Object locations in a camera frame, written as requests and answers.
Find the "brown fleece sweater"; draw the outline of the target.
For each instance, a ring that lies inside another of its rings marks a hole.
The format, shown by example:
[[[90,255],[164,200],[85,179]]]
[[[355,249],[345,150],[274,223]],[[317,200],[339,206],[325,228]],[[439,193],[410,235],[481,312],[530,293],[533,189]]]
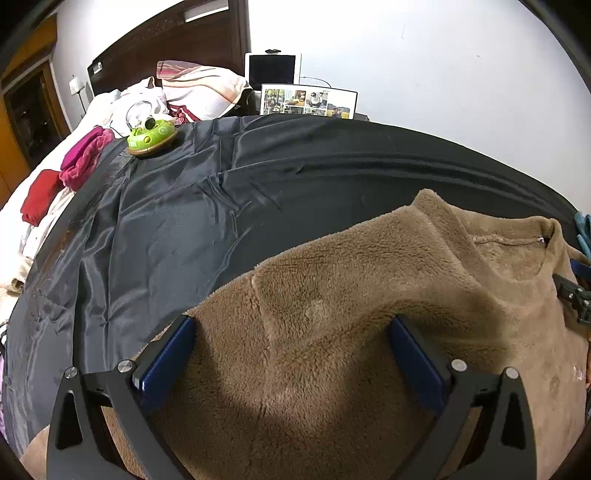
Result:
[[[388,478],[432,419],[388,345],[402,314],[478,371],[519,371],[547,479],[585,425],[590,334],[553,282],[579,258],[554,219],[423,190],[194,307],[194,350],[153,424],[198,479]]]

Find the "blue fleece garment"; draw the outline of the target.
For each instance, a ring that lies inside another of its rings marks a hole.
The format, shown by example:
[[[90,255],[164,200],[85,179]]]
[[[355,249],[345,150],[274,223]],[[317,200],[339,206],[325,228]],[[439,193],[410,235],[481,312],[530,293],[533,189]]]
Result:
[[[591,216],[577,211],[574,214],[574,222],[577,228],[577,241],[582,253],[591,259]]]

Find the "white quilt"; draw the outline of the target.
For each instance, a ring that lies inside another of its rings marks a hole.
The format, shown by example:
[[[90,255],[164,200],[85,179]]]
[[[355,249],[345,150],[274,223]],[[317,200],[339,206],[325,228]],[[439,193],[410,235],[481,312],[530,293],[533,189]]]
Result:
[[[1,287],[5,290],[14,280],[25,281],[42,244],[74,193],[58,193],[48,215],[35,227],[22,219],[21,208],[31,185],[44,170],[59,171],[65,155],[95,126],[107,127],[113,115],[113,104],[121,96],[117,89],[99,94],[91,101],[86,115],[76,129],[55,147],[21,182],[1,209]]]

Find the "black satin sheet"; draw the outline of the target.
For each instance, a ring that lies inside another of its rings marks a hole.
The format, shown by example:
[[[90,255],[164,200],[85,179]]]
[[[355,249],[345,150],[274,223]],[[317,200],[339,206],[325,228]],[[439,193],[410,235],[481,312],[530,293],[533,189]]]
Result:
[[[540,215],[576,243],[575,208],[538,180],[401,127],[304,115],[183,125],[147,159],[108,145],[37,255],[7,332],[6,437],[22,453],[60,378],[113,368],[215,288],[291,247],[411,203]]]

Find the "red folded garment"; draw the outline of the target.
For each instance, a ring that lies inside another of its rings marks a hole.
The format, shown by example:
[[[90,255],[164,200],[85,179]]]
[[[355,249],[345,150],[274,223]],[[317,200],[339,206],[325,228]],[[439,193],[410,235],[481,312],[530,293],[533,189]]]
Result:
[[[27,196],[21,206],[22,220],[34,227],[38,227],[41,220],[47,215],[56,195],[63,188],[58,171],[42,170],[29,187]]]

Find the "magenta folded garment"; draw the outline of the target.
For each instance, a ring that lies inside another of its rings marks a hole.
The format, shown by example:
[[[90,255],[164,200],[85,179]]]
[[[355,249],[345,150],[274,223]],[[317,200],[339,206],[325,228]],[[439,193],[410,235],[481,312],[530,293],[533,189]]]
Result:
[[[109,128],[95,126],[64,156],[59,179],[63,185],[77,191],[93,173],[102,150],[114,140]]]

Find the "green toy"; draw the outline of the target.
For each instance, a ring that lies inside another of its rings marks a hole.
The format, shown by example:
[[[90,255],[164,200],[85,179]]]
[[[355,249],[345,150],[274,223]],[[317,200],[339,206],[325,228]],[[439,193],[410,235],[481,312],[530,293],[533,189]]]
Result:
[[[177,134],[172,121],[148,117],[142,125],[131,130],[127,137],[127,151],[134,156],[153,154],[169,145]]]

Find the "cream pink blanket pile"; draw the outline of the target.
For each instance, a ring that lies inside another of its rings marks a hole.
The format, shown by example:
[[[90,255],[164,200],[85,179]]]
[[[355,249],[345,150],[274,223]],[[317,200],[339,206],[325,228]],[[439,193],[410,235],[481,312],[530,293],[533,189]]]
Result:
[[[115,89],[97,95],[90,104],[87,117],[92,126],[110,129],[116,138],[127,137],[148,117],[173,119],[163,88],[156,85],[153,76],[124,90]]]

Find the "wooden wardrobe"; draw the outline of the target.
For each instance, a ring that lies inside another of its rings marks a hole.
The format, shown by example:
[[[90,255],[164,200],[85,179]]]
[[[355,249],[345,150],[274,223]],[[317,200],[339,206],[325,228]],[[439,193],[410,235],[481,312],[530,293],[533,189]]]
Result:
[[[19,75],[33,69],[37,61],[48,57],[57,38],[57,15],[52,14],[26,38],[1,74],[1,206],[5,205],[21,181],[31,172],[8,100],[8,85]]]

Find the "white bedside lamp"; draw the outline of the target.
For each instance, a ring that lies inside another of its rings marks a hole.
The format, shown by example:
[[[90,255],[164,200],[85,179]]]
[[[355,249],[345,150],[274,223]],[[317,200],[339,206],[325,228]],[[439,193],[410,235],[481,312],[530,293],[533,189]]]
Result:
[[[73,76],[68,82],[68,87],[70,95],[78,98],[83,113],[86,113],[86,108],[82,99],[82,91],[85,89],[84,83],[77,76]]]

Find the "striped pink pillow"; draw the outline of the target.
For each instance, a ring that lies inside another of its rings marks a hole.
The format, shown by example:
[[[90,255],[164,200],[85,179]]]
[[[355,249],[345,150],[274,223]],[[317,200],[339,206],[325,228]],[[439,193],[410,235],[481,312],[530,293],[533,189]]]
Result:
[[[170,114],[190,123],[223,117],[252,90],[232,70],[179,60],[159,61],[156,78]]]

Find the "white tablet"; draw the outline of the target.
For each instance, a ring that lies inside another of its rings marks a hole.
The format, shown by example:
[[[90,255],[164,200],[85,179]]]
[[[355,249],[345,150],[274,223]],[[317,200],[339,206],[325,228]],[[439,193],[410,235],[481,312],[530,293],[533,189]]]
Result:
[[[269,50],[245,54],[245,78],[253,90],[263,84],[297,84],[301,78],[301,54]]]

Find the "dark wooden headboard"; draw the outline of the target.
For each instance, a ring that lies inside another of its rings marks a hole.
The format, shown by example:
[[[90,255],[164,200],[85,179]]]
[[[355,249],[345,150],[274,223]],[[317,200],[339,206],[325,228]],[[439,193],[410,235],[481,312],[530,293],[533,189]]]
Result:
[[[187,21],[204,1],[183,1],[146,20],[106,50],[87,68],[95,95],[124,90],[156,74],[162,60],[180,60],[245,72],[249,52],[247,3],[229,1],[225,10]]]

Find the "photo collage frame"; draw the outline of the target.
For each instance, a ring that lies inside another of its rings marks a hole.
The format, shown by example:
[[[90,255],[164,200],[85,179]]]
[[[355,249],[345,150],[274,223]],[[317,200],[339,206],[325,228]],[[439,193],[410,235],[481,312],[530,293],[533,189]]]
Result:
[[[311,115],[351,120],[358,93],[321,86],[263,84],[259,113],[262,115]]]

